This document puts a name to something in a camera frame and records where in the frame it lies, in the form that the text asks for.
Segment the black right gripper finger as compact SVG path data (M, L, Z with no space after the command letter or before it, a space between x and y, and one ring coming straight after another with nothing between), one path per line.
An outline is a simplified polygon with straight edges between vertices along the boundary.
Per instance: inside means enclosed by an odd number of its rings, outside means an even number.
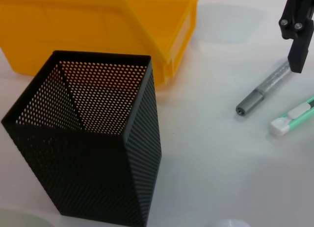
M294 73L301 73L314 33L314 0L287 0L279 20L282 38L293 40L288 63Z

